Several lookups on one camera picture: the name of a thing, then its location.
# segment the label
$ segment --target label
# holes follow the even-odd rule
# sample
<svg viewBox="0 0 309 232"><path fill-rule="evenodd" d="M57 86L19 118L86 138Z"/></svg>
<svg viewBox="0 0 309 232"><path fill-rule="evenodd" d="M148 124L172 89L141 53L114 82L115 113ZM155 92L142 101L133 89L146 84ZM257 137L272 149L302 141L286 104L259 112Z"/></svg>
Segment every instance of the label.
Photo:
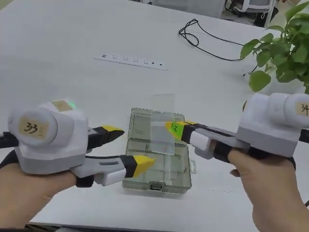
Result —
<svg viewBox="0 0 309 232"><path fill-rule="evenodd" d="M177 122L172 122L169 131L174 135L175 138L181 140L183 135L183 127L184 125L180 125Z"/></svg>
<svg viewBox="0 0 309 232"><path fill-rule="evenodd" d="M296 114L302 116L309 116L309 102L297 102Z"/></svg>
<svg viewBox="0 0 309 232"><path fill-rule="evenodd" d="M69 111L73 108L64 100L53 101L52 104L58 109L59 112Z"/></svg>
<svg viewBox="0 0 309 232"><path fill-rule="evenodd" d="M49 123L42 123L35 119L22 117L19 122L18 131L22 135L31 136L36 139L45 139L49 129Z"/></svg>

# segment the white table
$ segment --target white table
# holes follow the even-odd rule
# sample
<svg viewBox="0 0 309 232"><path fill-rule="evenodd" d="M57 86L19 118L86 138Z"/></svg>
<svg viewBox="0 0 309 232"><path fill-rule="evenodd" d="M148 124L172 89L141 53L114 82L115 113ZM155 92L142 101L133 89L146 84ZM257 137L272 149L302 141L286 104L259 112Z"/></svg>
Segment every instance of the white table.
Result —
<svg viewBox="0 0 309 232"><path fill-rule="evenodd" d="M242 74L251 59L227 62L192 48L177 35L192 18L210 33L239 43L263 29L120 0L14 0L0 11L0 129L19 103L37 105L70 97L90 126L128 130L132 107L149 108L153 94L174 93L175 111L187 119L235 131L251 95ZM199 34L201 46L237 58L240 47ZM168 71L94 60L102 52L165 61ZM126 136L93 155L124 154ZM298 146L299 188L309 198L308 155ZM4 157L8 150L2 150ZM256 231L251 205L232 167L194 155L197 174L184 196L122 189L121 183L70 188L34 223L175 232Z"/></svg>

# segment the clear plastic sheet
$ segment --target clear plastic sheet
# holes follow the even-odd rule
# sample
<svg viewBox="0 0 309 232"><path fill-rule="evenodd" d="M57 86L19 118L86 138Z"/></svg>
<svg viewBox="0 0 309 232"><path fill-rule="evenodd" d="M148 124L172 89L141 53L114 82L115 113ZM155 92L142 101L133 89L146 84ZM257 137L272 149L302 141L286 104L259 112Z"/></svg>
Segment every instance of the clear plastic sheet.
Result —
<svg viewBox="0 0 309 232"><path fill-rule="evenodd" d="M165 123L174 121L175 96L173 94L153 95L151 97L151 141L154 153L164 154L164 182L171 183L171 158L174 156L174 137L166 129Z"/></svg>

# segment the black strap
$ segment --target black strap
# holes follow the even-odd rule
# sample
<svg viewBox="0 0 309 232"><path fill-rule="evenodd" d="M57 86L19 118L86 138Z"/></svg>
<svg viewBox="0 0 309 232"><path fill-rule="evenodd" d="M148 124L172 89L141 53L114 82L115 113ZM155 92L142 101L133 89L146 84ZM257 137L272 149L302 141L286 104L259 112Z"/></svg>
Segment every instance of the black strap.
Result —
<svg viewBox="0 0 309 232"><path fill-rule="evenodd" d="M11 151L4 160L0 163L0 169L11 163L19 163L15 150ZM76 177L76 187L78 188L90 188L95 180L94 175L84 178Z"/></svg>
<svg viewBox="0 0 309 232"><path fill-rule="evenodd" d="M233 149L233 147L226 145L222 142L217 142L215 148L214 148L214 152L213 152L213 156L217 159L217 160L221 160L223 162L229 163L230 161L228 160L228 154L231 152L231 150ZM273 155L269 152L254 148L254 147L250 147L249 151L247 153L249 156L255 158L255 159L266 159L267 157ZM296 170L296 163L293 157L287 158L294 166L294 169Z"/></svg>

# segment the floor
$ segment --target floor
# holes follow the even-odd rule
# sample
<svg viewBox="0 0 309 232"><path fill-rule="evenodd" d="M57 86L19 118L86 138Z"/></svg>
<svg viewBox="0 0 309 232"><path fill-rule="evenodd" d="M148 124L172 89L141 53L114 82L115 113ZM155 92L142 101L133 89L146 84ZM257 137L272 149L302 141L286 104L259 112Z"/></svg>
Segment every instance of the floor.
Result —
<svg viewBox="0 0 309 232"><path fill-rule="evenodd" d="M272 21L270 22L270 26L272 25L279 25L284 27L285 26L285 12L287 12L289 9L292 8L292 4L288 1L286 1L285 3L283 3L282 1L276 3L276 8L278 8L279 12L276 14L276 16L272 19ZM227 20L231 20L234 22L238 22L238 23L243 23L243 24L249 24L252 25L254 20L253 19L249 19L246 17L242 17L242 18L238 18L236 15L232 14L231 12L225 11L222 13L222 19L227 19Z"/></svg>

